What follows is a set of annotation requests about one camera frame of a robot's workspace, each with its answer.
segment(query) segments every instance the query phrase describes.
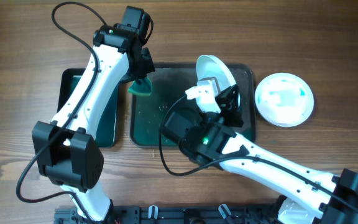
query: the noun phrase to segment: wooden table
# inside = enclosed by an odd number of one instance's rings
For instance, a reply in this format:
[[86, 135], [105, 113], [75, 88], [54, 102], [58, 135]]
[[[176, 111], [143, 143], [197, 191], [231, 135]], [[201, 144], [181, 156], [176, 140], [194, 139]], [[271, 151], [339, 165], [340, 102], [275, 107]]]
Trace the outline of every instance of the wooden table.
[[[90, 4], [110, 23], [121, 21], [126, 3]], [[245, 63], [255, 80], [294, 73], [311, 87], [315, 109], [295, 128], [258, 118], [257, 144], [314, 169], [358, 172], [358, 1], [147, 2], [155, 29], [147, 44], [154, 62], [195, 62], [213, 54]], [[26, 204], [15, 195], [25, 165], [34, 156], [31, 131], [56, 113], [66, 68], [85, 67], [89, 52], [50, 20], [54, 5], [0, 6], [0, 223], [51, 223], [69, 197]], [[57, 20], [91, 44], [101, 23], [76, 6]], [[273, 202], [278, 194], [253, 180], [215, 168], [174, 177], [152, 149], [129, 139], [130, 97], [121, 91], [119, 140], [102, 149], [101, 182], [115, 205], [219, 205]], [[176, 171], [195, 167], [179, 150], [166, 152]], [[59, 191], [30, 170], [22, 188], [35, 198]]]

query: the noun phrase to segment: plate with green residue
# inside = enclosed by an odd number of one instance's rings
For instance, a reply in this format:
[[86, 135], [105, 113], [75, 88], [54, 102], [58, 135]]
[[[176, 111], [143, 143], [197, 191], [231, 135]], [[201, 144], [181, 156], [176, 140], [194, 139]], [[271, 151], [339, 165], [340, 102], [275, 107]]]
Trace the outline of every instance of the plate with green residue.
[[276, 73], [259, 83], [255, 104], [268, 122], [280, 127], [294, 127], [309, 118], [314, 98], [308, 84], [298, 76]]

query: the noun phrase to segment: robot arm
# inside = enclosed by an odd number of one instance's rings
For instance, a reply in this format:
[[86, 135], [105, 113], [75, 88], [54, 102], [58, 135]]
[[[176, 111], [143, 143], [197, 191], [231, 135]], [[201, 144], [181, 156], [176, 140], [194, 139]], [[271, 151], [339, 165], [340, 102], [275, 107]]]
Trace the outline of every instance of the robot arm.
[[[78, 209], [78, 214], [85, 217], [86, 212], [93, 222], [114, 223], [114, 214], [109, 212], [112, 201], [98, 181], [104, 159], [95, 142], [96, 130], [118, 83], [138, 82], [154, 71], [148, 48], [142, 48], [151, 34], [146, 37], [150, 22], [150, 16], [143, 9], [128, 6], [121, 24], [103, 25], [94, 33], [93, 50], [100, 64], [97, 77], [74, 119], [37, 159], [40, 174], [64, 191], [74, 192], [85, 209]], [[94, 63], [91, 56], [74, 92], [52, 122], [39, 121], [35, 125], [32, 139], [36, 153], [48, 144], [79, 103], [91, 82]]]
[[[187, 100], [183, 97], [168, 111], [161, 134], [200, 166], [243, 175], [286, 196], [276, 217], [284, 224], [358, 223], [358, 213], [339, 201], [358, 209], [358, 174], [344, 169], [338, 177], [303, 167], [235, 133], [231, 127], [242, 126], [238, 86], [230, 71], [219, 73], [223, 64], [219, 59], [203, 55], [198, 60], [205, 61], [205, 57], [212, 60], [208, 67], [213, 69], [206, 72], [212, 75], [203, 75], [203, 67], [197, 64], [197, 86], [186, 91]], [[181, 113], [181, 107], [186, 108], [192, 99], [201, 119]]]

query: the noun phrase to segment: dark green tray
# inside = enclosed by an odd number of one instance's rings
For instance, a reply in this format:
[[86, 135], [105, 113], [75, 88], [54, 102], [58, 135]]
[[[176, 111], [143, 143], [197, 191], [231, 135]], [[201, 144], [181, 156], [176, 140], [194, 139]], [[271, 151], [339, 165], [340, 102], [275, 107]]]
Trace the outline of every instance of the dark green tray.
[[[247, 139], [256, 139], [254, 76], [248, 66], [239, 63], [226, 64], [239, 85], [241, 95], [242, 119], [244, 125], [234, 128]], [[132, 97], [130, 137], [139, 147], [158, 146], [158, 129], [167, 110], [185, 90], [196, 85], [196, 65], [194, 63], [156, 63], [155, 72], [148, 74], [153, 84], [150, 96]], [[164, 146], [175, 146], [162, 138]]]

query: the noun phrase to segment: green sponge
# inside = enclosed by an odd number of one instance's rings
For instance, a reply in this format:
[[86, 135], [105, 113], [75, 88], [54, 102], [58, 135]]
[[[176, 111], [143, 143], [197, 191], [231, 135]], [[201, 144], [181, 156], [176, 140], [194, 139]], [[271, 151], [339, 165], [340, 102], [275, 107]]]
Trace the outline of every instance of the green sponge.
[[153, 85], [149, 78], [138, 80], [140, 84], [134, 81], [129, 87], [128, 92], [136, 96], [150, 96], [153, 91]]

